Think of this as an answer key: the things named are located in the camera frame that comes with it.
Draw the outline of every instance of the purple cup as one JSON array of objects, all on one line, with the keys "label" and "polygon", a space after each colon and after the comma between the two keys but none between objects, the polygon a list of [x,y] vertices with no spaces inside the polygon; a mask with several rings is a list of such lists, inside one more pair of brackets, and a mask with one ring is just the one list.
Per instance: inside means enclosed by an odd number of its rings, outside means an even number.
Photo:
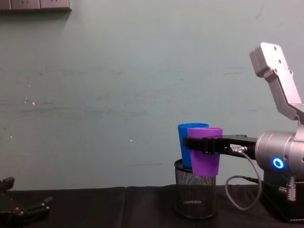
[{"label": "purple cup", "polygon": [[[188,137],[221,138],[223,128],[188,128]],[[199,176],[216,176],[219,173],[219,154],[203,154],[202,151],[191,151],[192,173]]]}]

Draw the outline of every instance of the blue led ring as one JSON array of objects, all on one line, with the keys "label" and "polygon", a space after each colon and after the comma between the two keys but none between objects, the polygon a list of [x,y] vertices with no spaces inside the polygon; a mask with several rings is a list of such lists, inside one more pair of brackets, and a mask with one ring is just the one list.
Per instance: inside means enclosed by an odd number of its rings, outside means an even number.
[{"label": "blue led ring", "polygon": [[274,166],[275,166],[276,168],[278,168],[278,169],[281,169],[281,168],[284,167],[283,161],[282,161],[281,159],[279,159],[279,158],[275,158],[275,159],[273,160],[273,164],[274,164]]}]

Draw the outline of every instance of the black clamp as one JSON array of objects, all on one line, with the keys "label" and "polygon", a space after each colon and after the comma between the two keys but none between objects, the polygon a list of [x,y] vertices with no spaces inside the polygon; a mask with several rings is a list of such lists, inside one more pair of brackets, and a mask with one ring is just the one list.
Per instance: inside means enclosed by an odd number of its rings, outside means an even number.
[{"label": "black clamp", "polygon": [[243,157],[231,149],[232,145],[244,146],[246,154],[255,159],[255,147],[257,138],[247,137],[246,135],[223,135],[213,138],[192,138],[184,137],[183,144],[187,149],[202,151],[205,154],[227,154],[237,157]]},{"label": "black clamp", "polygon": [[24,207],[7,194],[14,181],[13,177],[0,181],[0,227],[22,227],[45,219],[53,198],[47,197],[39,204]]}]

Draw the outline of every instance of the plastic cup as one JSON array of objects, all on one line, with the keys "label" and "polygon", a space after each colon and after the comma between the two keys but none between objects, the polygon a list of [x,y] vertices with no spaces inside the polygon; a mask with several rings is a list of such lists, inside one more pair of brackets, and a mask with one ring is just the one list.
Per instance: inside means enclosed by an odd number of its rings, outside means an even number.
[{"label": "plastic cup", "polygon": [[191,168],[190,150],[183,145],[183,138],[188,136],[188,128],[206,128],[209,127],[207,123],[182,123],[178,125],[179,137],[180,137],[180,150],[182,164],[184,167]]},{"label": "plastic cup", "polygon": [[[188,128],[188,136],[193,138],[220,138],[223,129],[219,127]],[[190,152],[192,173],[199,176],[216,176],[219,173],[219,154],[203,154],[202,151]]]}]

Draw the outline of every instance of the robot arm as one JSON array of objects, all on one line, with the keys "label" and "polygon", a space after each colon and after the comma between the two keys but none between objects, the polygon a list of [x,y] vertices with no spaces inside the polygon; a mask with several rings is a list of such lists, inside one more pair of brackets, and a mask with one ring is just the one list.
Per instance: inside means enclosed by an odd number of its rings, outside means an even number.
[{"label": "robot arm", "polygon": [[287,175],[287,200],[295,201],[295,179],[304,179],[304,104],[280,46],[261,43],[250,52],[250,58],[256,75],[269,83],[278,111],[291,120],[298,120],[297,131],[269,131],[258,139],[243,135],[216,139],[185,138],[184,145],[203,153],[239,157],[246,154],[263,170]]}]

